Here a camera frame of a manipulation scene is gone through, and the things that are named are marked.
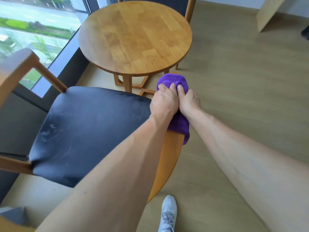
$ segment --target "microfiber towel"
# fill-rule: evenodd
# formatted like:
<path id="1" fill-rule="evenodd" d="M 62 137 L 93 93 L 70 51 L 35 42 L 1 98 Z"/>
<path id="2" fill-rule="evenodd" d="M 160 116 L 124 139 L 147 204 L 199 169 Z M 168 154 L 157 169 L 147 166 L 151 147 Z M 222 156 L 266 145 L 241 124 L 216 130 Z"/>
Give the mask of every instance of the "microfiber towel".
<path id="1" fill-rule="evenodd" d="M 164 84 L 166 87 L 170 87 L 172 83 L 175 83 L 176 88 L 178 85 L 182 85 L 184 92 L 188 92 L 188 83 L 186 79 L 182 75 L 168 73 L 161 77 L 157 83 L 157 91 L 159 90 L 158 85 Z M 177 113 L 174 115 L 172 121 L 168 126 L 168 130 L 172 130 L 178 133 L 184 134 L 184 141 L 183 144 L 185 145 L 190 137 L 189 133 L 189 122 L 183 114 L 180 113 L 178 110 Z"/>

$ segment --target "chair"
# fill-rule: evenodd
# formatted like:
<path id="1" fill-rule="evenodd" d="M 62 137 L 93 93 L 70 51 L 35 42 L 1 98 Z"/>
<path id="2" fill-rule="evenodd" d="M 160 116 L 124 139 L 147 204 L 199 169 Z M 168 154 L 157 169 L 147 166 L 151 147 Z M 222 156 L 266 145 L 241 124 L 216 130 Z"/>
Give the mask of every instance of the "chair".
<path id="1" fill-rule="evenodd" d="M 129 0 L 112 0 L 113 3 L 122 1 L 129 1 Z M 179 12 L 188 21 L 188 23 L 190 23 L 191 21 L 191 17 L 196 2 L 196 0 L 144 0 L 144 1 L 157 2 L 166 5 L 168 7 L 171 7 L 172 9 Z"/>
<path id="2" fill-rule="evenodd" d="M 0 169 L 34 174 L 74 187 L 149 115 L 150 99 L 122 91 L 67 88 L 30 49 L 22 49 L 0 65 L 0 107 L 32 68 L 59 92 L 38 133 L 29 161 L 0 156 Z M 167 131 L 148 202 L 160 191 L 177 163 L 184 135 Z"/>

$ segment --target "window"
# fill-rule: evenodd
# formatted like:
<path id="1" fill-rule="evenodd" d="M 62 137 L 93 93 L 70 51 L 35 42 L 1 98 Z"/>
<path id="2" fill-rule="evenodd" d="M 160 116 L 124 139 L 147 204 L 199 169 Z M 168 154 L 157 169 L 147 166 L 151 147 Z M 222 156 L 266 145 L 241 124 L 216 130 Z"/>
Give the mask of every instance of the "window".
<path id="1" fill-rule="evenodd" d="M 49 68 L 87 16 L 83 0 L 0 0 L 0 62 L 30 48 Z M 33 69 L 20 83 L 32 89 L 40 77 Z"/>

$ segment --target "shoe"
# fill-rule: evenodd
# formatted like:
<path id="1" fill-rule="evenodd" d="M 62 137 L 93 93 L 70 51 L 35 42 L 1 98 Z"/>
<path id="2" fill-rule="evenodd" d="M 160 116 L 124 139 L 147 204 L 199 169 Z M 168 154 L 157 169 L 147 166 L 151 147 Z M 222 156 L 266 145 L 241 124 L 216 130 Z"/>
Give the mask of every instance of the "shoe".
<path id="1" fill-rule="evenodd" d="M 177 204 L 173 196 L 165 197 L 162 204 L 162 214 L 159 232 L 174 232 L 177 217 Z"/>

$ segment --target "black leather seat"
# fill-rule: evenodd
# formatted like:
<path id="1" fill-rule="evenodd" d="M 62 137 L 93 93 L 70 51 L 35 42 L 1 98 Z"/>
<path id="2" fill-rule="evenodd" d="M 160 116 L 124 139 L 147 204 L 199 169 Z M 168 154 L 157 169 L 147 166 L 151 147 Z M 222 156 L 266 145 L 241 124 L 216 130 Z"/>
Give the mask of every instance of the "black leather seat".
<path id="1" fill-rule="evenodd" d="M 187 5 L 189 0 L 138 0 L 138 1 L 152 1 L 171 7 L 179 12 L 183 17 L 186 14 Z"/>
<path id="2" fill-rule="evenodd" d="M 33 173 L 74 187 L 150 116 L 151 100 L 98 87 L 70 87 L 54 101 L 32 146 Z"/>

